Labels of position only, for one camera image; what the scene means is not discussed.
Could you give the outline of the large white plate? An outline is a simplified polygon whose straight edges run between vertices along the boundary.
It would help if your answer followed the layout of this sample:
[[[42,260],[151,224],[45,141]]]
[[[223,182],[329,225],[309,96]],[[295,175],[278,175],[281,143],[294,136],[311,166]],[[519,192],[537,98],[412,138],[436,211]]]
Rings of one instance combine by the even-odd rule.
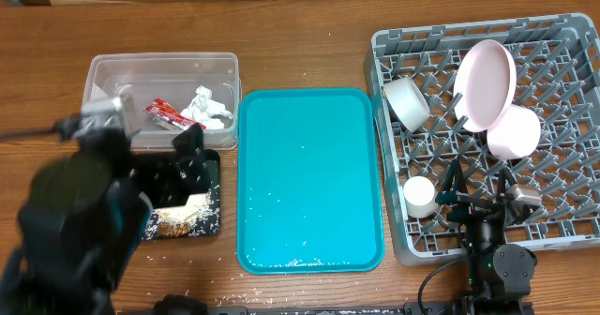
[[[463,128],[481,132],[505,114],[516,91],[517,69],[512,54],[498,41],[476,43],[464,56],[454,81],[457,120]]]

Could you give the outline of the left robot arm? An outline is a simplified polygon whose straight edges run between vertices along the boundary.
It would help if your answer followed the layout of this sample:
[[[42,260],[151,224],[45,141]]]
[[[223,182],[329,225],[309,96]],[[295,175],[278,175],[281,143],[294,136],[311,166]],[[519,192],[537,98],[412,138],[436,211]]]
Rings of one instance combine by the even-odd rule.
[[[1,277],[4,314],[112,314],[112,293],[155,208],[210,186],[203,130],[171,153],[134,154],[123,129],[85,132],[79,149],[34,176],[17,221],[22,244]]]

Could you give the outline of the metal bowl with food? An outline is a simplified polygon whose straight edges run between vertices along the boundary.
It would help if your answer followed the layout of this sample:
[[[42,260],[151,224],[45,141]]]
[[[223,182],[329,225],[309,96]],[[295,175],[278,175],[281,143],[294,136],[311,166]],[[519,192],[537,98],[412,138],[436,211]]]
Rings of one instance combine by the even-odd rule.
[[[428,120],[430,108],[412,78],[386,83],[383,92],[399,122],[410,132],[415,132]]]

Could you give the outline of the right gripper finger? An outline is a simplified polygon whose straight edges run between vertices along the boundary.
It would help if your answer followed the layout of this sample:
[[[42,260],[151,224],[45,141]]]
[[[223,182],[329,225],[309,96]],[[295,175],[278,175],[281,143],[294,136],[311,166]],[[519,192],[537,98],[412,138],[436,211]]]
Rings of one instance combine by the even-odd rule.
[[[514,193],[511,187],[516,183],[512,172],[504,167],[498,174],[498,186],[496,191],[496,200],[499,203],[507,203],[514,199]]]
[[[435,202],[439,205],[454,205],[468,196],[468,189],[459,158],[456,157],[450,164],[442,188],[438,192]]]

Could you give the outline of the white napkin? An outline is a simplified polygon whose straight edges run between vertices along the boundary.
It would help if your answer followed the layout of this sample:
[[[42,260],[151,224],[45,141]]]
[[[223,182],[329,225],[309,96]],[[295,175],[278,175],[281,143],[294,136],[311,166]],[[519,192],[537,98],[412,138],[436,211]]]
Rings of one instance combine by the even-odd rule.
[[[196,89],[196,96],[181,111],[181,115],[207,129],[223,129],[225,124],[220,117],[233,118],[233,114],[226,109],[224,104],[212,99],[212,91],[202,85]]]

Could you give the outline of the red foil wrapper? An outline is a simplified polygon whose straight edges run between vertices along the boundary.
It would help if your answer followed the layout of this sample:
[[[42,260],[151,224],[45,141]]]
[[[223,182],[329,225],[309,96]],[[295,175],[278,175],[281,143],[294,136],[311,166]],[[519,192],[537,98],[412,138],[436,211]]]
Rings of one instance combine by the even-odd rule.
[[[157,125],[169,130],[186,130],[193,125],[199,125],[201,129],[206,129],[205,125],[186,118],[174,106],[161,98],[156,98],[144,109],[144,112],[149,114]]]

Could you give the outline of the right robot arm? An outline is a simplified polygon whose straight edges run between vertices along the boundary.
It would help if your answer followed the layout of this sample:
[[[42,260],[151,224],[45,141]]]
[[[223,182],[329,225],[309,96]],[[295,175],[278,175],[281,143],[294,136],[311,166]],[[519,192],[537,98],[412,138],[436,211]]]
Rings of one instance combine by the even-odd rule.
[[[446,219],[457,224],[458,243],[466,254],[443,268],[466,262],[468,292],[444,308],[446,314],[532,314],[522,301],[531,292],[537,265],[532,251],[505,240],[506,229],[542,209],[538,190],[523,186],[507,168],[499,171],[496,195],[476,198],[468,193],[459,160],[451,162],[435,202],[451,208]]]

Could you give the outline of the white paper cup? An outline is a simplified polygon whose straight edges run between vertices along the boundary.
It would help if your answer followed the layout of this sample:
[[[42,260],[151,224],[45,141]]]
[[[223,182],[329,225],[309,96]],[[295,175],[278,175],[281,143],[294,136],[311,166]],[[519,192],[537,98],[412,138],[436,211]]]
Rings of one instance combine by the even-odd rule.
[[[410,178],[403,187],[407,213],[412,218],[426,218],[435,212],[436,189],[424,176]]]

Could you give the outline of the small white pink bowl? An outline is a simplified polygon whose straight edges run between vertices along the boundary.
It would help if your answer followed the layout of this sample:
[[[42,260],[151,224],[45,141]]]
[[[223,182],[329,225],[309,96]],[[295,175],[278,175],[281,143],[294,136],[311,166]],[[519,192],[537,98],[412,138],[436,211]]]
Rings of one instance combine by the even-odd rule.
[[[537,114],[511,104],[487,131],[487,146],[497,159],[525,158],[538,146],[540,135],[541,123]]]

